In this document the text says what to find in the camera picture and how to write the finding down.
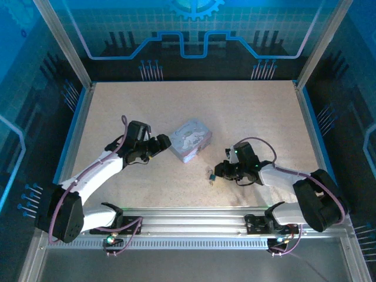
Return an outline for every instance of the speckled surface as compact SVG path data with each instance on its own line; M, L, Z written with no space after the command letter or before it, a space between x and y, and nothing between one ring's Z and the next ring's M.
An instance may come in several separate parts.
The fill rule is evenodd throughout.
M211 144L188 163L170 150L148 165L134 165L97 189L85 206L120 207L269 206L294 196L275 187L238 187L220 178L209 184L206 169L222 162L224 149L247 136L270 142L280 166L317 169L313 148L291 81L97 83L73 174L88 166L123 132L121 115L151 125L152 135L169 135L191 118L212 132ZM251 143L260 160L273 155Z

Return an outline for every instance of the beige tabletop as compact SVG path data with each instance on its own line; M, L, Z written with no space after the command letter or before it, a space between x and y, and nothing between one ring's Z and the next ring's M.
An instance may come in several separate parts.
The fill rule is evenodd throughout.
M239 187L218 177L210 185L207 168L226 158L225 148L248 136L270 142L280 166L306 172L318 168L291 81L97 83L73 174L122 134L121 115L151 125L153 136L170 135L189 119L198 118L213 138L185 164L166 150L148 165L128 166L97 189L85 206L109 202L119 207L228 207L294 202L293 195L275 187ZM260 160L272 160L266 145L251 144Z

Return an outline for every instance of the enclosure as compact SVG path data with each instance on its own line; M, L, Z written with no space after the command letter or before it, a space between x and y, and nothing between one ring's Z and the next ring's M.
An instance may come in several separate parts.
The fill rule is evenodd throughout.
M374 279L371 0L14 0L1 7L2 281ZM122 134L122 115L150 125L153 136L197 118L211 143L188 163L166 150L128 166L85 203L143 216L121 256L107 258L105 237L88 232L49 244L34 228L38 198L30 188L59 184L98 159ZM295 195L209 180L225 148L248 136L267 140L279 166L328 171L348 202L343 224L323 233L303 227L294 255L308 264L271 257L268 236L250 236L244 222ZM251 145L260 160L273 159L264 144Z

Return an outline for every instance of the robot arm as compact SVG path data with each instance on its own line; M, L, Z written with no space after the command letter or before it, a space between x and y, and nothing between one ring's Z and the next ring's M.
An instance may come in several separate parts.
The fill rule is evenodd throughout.
M144 163L166 150L171 142L166 135L150 137L150 126L132 121L128 125L124 142L114 140L88 168L59 185L42 185L43 192L35 216L35 227L49 232L53 213L66 190L66 194L55 220L52 235L64 243L73 241L80 232L98 227L117 229L123 224L123 210L109 203L100 207L85 209L83 205L92 193L114 174L131 165L136 158Z
M346 202L339 188L324 170L311 174L278 167L272 162L260 162L248 142L238 143L226 149L228 160L215 167L214 174L236 183L243 178L248 184L275 186L297 197L297 203L277 203L266 211L265 222L270 230L281 229L289 224L308 224L316 231L326 228L341 220L341 208L347 212ZM317 185L320 182L326 192Z

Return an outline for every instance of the gear logo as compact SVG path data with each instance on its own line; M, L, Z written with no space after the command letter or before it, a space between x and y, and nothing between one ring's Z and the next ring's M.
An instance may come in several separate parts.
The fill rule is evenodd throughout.
M17 25L25 29L34 18L34 8L32 0L0 0L0 7L4 7L11 14Z
M183 16L184 19L204 19L204 16L211 16L213 11L218 11L219 5L224 0L168 0L170 11L175 11L176 16Z

